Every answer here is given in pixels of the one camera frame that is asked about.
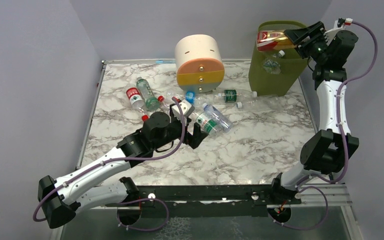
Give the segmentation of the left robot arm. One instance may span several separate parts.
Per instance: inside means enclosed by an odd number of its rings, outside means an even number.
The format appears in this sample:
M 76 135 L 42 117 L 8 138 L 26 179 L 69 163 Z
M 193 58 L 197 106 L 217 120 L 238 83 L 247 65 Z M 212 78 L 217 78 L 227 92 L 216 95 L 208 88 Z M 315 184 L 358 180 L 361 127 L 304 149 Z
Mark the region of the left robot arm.
M 56 229 L 84 210 L 116 201 L 138 202 L 138 190 L 130 178 L 125 177 L 108 186 L 101 186 L 100 183 L 142 162 L 167 158 L 181 144 L 196 149 L 208 133 L 198 123 L 194 123 L 192 133 L 188 132 L 192 111 L 193 108 L 184 102 L 173 103 L 168 113 L 154 112 L 143 120 L 142 128 L 125 136 L 104 156 L 85 167 L 57 178 L 50 175 L 42 177 L 38 182 L 39 204 L 33 212 L 33 220 L 46 221 L 50 229 Z M 159 148 L 175 140 L 179 144 L 171 152 L 154 156 Z M 37 217 L 39 210 L 43 211 L 42 219 Z

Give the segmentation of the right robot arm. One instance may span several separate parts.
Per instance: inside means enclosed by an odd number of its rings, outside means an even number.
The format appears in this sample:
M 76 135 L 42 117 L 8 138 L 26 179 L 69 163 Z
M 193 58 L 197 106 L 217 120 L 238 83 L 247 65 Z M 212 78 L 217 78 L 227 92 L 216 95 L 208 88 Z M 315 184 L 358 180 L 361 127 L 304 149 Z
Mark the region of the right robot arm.
M 298 188 L 316 177 L 339 173 L 335 184 L 346 174 L 348 162 L 359 146 L 359 139 L 351 135 L 346 118 L 345 93 L 347 73 L 344 68 L 358 41 L 355 33 L 346 30 L 351 18 L 339 18 L 332 29 L 322 22 L 300 29 L 283 30 L 303 59 L 315 61 L 312 79 L 319 101 L 319 130 L 302 147 L 299 163 L 279 173 L 271 183 L 270 197 L 275 201 L 289 201 Z

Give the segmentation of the red gold label bottle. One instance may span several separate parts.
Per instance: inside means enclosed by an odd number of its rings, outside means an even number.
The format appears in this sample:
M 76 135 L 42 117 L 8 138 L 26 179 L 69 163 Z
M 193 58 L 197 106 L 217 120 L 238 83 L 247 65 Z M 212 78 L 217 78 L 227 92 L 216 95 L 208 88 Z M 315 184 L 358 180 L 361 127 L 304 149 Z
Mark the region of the red gold label bottle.
M 296 45 L 286 36 L 284 30 L 262 30 L 257 33 L 256 49 L 259 52 L 293 49 Z

